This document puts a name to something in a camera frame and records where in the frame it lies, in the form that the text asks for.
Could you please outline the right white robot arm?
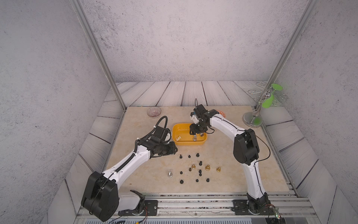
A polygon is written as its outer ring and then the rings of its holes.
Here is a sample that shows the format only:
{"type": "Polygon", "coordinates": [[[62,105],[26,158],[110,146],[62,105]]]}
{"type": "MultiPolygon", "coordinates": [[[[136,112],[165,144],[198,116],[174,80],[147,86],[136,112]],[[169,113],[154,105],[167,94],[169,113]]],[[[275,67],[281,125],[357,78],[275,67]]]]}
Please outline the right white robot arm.
{"type": "Polygon", "coordinates": [[[203,105],[196,106],[190,116],[193,121],[190,125],[191,135],[205,133],[214,128],[233,141],[234,158],[243,166],[246,177],[248,199],[255,202],[267,201],[267,193],[258,168],[260,149],[254,130],[243,129],[224,118],[218,111],[208,111],[203,105]]]}

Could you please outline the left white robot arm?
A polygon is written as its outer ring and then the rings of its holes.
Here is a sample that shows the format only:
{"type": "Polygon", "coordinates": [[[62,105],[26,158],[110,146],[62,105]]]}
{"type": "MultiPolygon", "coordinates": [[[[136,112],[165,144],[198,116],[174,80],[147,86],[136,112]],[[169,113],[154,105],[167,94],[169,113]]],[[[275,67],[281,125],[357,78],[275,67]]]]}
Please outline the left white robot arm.
{"type": "Polygon", "coordinates": [[[142,164],[154,158],[175,155],[178,152],[173,141],[151,139],[135,140],[134,150],[108,170],[93,172],[87,181],[81,206],[101,221],[108,221],[120,208],[141,212],[144,196],[134,190],[127,194],[118,193],[126,179],[142,164]]]}

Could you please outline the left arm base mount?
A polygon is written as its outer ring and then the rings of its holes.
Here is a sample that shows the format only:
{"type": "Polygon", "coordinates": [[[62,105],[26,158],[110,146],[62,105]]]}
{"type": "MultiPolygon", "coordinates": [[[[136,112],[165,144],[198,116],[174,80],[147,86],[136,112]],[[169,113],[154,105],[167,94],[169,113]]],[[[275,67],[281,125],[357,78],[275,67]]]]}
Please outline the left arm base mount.
{"type": "Polygon", "coordinates": [[[119,193],[119,216],[156,216],[157,212],[158,200],[147,200],[145,195],[135,190],[119,193]]]}

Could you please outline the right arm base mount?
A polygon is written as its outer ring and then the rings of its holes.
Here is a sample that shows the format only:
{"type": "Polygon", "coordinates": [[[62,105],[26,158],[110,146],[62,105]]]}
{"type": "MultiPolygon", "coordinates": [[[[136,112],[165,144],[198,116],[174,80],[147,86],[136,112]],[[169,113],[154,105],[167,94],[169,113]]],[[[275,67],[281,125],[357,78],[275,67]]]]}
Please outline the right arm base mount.
{"type": "Polygon", "coordinates": [[[233,200],[231,211],[235,215],[264,215],[274,216],[275,209],[268,198],[268,194],[264,193],[261,198],[253,198],[247,193],[247,200],[233,200]]]}

